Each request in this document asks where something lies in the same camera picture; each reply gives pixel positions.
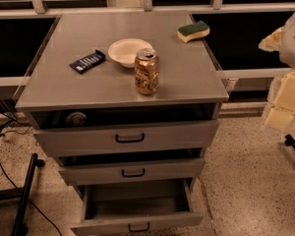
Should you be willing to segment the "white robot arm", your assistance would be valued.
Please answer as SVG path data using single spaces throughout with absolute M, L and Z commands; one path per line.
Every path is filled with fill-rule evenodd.
M 263 113 L 265 126 L 284 130 L 295 116 L 295 13 L 283 27 L 264 38 L 259 49 L 278 51 L 280 61 L 291 68 L 282 78 L 273 79 Z

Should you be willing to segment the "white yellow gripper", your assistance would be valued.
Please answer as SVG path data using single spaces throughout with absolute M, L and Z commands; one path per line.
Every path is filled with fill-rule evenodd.
M 282 28 L 276 29 L 259 43 L 259 49 L 267 52 L 278 51 L 281 46 Z M 265 125 L 277 130 L 284 130 L 293 120 L 295 113 L 295 71 L 286 74 L 281 80 L 279 91 L 271 108 L 265 118 Z

